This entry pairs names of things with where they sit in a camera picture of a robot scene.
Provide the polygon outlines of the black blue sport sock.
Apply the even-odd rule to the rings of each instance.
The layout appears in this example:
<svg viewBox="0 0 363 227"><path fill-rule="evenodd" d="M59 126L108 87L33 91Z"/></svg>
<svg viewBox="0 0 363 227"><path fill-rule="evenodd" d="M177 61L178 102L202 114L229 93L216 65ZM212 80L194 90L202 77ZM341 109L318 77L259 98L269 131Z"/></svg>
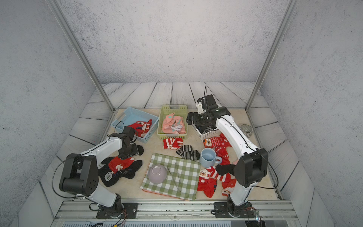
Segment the black blue sport sock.
<svg viewBox="0 0 363 227"><path fill-rule="evenodd" d="M205 125L195 125L195 126L201 134L206 134L210 131L216 130L215 126L205 126Z"/></svg>

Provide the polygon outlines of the red Santa Christmas sock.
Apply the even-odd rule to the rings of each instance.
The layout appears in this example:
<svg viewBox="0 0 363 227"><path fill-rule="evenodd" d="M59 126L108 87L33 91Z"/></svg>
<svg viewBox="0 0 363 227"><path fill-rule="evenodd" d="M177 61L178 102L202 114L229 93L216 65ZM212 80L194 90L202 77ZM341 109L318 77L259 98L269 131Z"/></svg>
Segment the red Santa Christmas sock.
<svg viewBox="0 0 363 227"><path fill-rule="evenodd" d="M108 167L113 174L116 174L118 171L128 168L134 161L135 159L132 157L124 160L115 157L109 162Z"/></svg>

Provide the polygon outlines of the pink sock with teal leaves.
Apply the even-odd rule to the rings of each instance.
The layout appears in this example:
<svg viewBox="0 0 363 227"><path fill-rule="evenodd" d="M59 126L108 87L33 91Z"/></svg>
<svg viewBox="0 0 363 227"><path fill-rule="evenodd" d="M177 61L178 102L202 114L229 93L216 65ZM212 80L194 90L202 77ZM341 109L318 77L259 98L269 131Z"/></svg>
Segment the pink sock with teal leaves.
<svg viewBox="0 0 363 227"><path fill-rule="evenodd" d="M165 134L186 134L184 118L171 113L167 115L162 123L162 132Z"/></svg>

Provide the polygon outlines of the black grey striped sock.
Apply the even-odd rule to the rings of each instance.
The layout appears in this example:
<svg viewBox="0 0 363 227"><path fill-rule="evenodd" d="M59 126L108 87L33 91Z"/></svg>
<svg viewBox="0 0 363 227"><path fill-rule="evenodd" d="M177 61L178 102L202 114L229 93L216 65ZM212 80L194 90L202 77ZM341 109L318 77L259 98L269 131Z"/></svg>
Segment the black grey striped sock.
<svg viewBox="0 0 363 227"><path fill-rule="evenodd" d="M200 153L194 150L191 145L182 145L176 154L186 160L198 161L200 159Z"/></svg>

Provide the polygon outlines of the black sock with white label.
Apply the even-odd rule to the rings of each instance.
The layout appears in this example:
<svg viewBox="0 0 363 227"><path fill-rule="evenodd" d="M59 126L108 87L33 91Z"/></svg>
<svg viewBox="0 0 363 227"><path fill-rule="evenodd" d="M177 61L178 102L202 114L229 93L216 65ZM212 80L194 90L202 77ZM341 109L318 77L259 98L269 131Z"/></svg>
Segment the black sock with white label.
<svg viewBox="0 0 363 227"><path fill-rule="evenodd" d="M100 169L98 169L98 175L106 187L111 187L116 184L121 178L133 179L136 175L136 172L142 167L142 160L135 160L128 168L118 171L116 174L113 174L108 167L109 162L115 157L108 157L101 162L103 165Z"/></svg>

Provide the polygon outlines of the red bear Christmas sock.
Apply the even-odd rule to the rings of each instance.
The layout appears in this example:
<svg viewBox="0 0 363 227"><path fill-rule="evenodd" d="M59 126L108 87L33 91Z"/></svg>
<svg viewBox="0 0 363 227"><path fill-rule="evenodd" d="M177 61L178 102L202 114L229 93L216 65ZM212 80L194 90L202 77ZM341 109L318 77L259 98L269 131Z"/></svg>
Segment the red bear Christmas sock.
<svg viewBox="0 0 363 227"><path fill-rule="evenodd" d="M135 130L135 135L144 138L147 133L150 131L150 128L152 126L152 119L149 119L147 122L144 121L137 121L128 127L131 127Z"/></svg>

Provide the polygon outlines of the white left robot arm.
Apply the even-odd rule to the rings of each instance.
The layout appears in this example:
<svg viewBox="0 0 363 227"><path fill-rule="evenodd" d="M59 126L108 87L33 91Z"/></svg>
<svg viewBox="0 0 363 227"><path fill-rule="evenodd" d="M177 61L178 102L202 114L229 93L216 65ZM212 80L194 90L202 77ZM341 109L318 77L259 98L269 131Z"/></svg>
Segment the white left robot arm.
<svg viewBox="0 0 363 227"><path fill-rule="evenodd" d="M64 161L59 189L86 197L101 208L122 211L121 197L99 183L98 165L118 151L117 162L114 162L116 166L109 168L112 173L116 173L121 169L121 161L129 161L133 156L143 154L143 147L134 141L135 129L125 126L122 133L108 135L108 139L95 147L79 154L69 154Z"/></svg>

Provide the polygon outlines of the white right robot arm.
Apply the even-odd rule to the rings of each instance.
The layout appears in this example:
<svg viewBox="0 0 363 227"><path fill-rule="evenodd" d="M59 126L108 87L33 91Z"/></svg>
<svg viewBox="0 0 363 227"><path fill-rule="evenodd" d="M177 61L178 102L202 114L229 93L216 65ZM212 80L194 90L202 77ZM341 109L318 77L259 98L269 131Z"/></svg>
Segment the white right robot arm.
<svg viewBox="0 0 363 227"><path fill-rule="evenodd" d="M258 148L243 134L225 107L207 110L201 114L189 112L186 123L215 126L224 134L238 158L233 169L237 183L229 197L235 206L244 205L248 201L252 188L267 175L268 153L266 150Z"/></svg>

